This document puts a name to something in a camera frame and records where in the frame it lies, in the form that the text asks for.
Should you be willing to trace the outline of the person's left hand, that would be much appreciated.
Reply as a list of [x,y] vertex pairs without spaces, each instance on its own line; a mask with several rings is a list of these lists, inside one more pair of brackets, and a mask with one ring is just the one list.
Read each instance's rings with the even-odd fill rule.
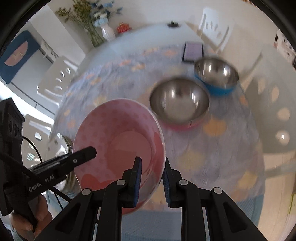
[[[38,222],[34,231],[34,236],[37,237],[52,221],[52,214],[48,211],[48,203],[43,195],[39,196],[39,202],[36,206],[35,216]],[[14,211],[10,214],[10,222],[14,230],[14,240],[23,240],[23,238],[26,238],[26,233],[33,230],[32,224],[21,215],[15,214]]]

